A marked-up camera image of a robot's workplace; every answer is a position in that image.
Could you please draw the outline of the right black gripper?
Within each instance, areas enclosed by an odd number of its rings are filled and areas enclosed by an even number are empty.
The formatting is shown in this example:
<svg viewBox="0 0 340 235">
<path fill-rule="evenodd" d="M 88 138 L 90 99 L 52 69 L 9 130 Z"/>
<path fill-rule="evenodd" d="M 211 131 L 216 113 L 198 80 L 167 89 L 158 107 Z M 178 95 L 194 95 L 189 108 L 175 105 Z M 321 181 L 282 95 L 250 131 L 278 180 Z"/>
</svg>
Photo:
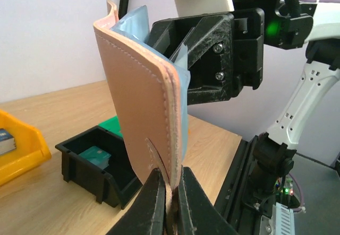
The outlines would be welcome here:
<svg viewBox="0 0 340 235">
<path fill-rule="evenodd" d="M 170 60 L 188 48 L 188 105 L 226 101 L 262 82 L 264 19 L 253 8 L 160 20 L 146 44 Z"/>
</svg>

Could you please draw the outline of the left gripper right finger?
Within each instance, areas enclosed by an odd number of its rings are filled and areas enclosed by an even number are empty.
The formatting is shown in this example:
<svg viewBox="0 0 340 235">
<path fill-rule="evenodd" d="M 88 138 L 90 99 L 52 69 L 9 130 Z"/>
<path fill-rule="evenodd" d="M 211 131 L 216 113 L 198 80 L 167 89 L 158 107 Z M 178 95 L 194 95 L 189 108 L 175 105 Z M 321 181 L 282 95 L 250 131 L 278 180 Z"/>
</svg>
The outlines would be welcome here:
<svg viewBox="0 0 340 235">
<path fill-rule="evenodd" d="M 178 186 L 178 234 L 237 234 L 216 211 L 189 167 Z"/>
</svg>

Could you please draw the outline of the pink card holder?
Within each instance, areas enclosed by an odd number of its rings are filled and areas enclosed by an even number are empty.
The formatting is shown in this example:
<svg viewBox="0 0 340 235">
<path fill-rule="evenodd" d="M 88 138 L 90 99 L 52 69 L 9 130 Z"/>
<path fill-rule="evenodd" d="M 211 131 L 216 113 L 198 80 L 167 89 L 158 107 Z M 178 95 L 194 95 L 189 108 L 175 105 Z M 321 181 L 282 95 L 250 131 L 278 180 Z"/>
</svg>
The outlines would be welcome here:
<svg viewBox="0 0 340 235">
<path fill-rule="evenodd" d="M 154 169 L 161 171 L 164 234 L 178 234 L 182 139 L 188 135 L 181 101 L 190 74 L 149 48 L 141 32 L 132 31 L 137 16 L 148 21 L 146 7 L 119 18 L 115 3 L 106 3 L 107 15 L 93 29 L 130 165 L 142 186 Z"/>
</svg>

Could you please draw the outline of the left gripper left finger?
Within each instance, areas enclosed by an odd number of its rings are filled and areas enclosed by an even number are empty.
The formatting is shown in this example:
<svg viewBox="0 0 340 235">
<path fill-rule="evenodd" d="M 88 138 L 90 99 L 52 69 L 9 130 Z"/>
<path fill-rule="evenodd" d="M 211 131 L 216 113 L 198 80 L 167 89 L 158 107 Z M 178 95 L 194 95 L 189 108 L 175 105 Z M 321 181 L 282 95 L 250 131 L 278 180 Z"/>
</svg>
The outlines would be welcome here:
<svg viewBox="0 0 340 235">
<path fill-rule="evenodd" d="M 107 232 L 112 235 L 153 235 L 165 231 L 165 183 L 154 169 L 129 210 Z"/>
</svg>

